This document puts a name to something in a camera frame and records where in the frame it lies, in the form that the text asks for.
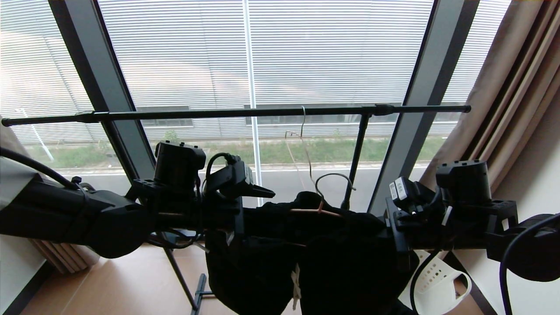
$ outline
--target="white corrugated facade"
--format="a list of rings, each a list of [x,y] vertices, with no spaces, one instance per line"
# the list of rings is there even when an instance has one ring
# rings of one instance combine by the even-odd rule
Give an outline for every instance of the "white corrugated facade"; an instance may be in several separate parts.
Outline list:
[[[255,99],[259,106],[399,103],[430,14],[429,0],[136,1],[99,0],[119,64],[137,108],[243,108],[249,105],[249,20]],[[444,97],[466,100],[508,1],[482,0]],[[4,117],[92,110],[47,0],[2,0]],[[447,134],[454,122],[435,122]],[[280,137],[297,124],[260,124],[260,137]],[[37,125],[45,142],[105,140],[98,124]],[[370,135],[394,123],[372,122]],[[14,127],[24,143],[30,126]],[[194,119],[188,126],[148,126],[151,140],[250,138],[245,118]],[[355,135],[356,123],[310,123],[308,136]]]

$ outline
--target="brown curtain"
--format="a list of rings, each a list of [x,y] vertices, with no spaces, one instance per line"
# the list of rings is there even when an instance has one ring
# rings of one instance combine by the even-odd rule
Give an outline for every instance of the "brown curtain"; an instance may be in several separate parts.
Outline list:
[[[29,156],[14,132],[0,124],[0,148],[3,147]],[[30,239],[29,241],[43,254],[47,261],[63,274],[72,274],[86,269],[99,261],[98,254],[82,245],[55,244],[37,239]]]
[[[421,182],[435,186],[441,163],[488,162],[492,192],[525,147],[560,87],[558,1],[512,1],[451,135]]]

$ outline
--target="white laundry basket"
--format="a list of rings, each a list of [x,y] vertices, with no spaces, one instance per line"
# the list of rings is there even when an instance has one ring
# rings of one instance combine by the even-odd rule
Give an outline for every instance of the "white laundry basket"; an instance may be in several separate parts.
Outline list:
[[[415,251],[420,259],[420,263],[428,256],[425,251]],[[456,296],[455,285],[453,280],[459,276],[466,277],[466,292],[461,296]],[[409,308],[410,305],[410,283],[412,277],[408,281],[407,287],[400,294],[399,300]],[[420,274],[416,287],[414,288],[414,301],[418,314],[421,315],[442,315],[454,309],[459,303],[470,293],[472,288],[470,277],[461,271],[451,268],[441,259],[434,257]]]

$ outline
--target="floor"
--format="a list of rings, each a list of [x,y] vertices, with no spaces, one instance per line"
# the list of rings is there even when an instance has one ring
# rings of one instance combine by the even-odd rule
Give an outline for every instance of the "floor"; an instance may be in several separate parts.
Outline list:
[[[206,273],[204,252],[196,247],[176,250],[175,258],[191,291]],[[135,252],[74,275],[54,275],[37,292],[22,315],[35,314],[189,314],[190,304],[161,248],[143,245]],[[207,298],[200,314],[234,314],[217,299]],[[292,311],[289,303],[284,314]],[[482,315],[471,297],[449,315]]]

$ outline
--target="white wall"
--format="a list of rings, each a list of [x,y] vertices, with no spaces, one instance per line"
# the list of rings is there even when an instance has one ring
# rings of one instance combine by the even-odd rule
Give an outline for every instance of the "white wall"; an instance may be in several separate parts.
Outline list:
[[[0,313],[4,313],[44,262],[27,239],[0,235]]]
[[[519,221],[536,214],[560,212],[560,92],[494,198],[516,200]],[[504,314],[498,280],[499,263],[485,251],[456,251],[484,296]],[[514,314],[560,313],[560,280],[532,282],[507,275]]]

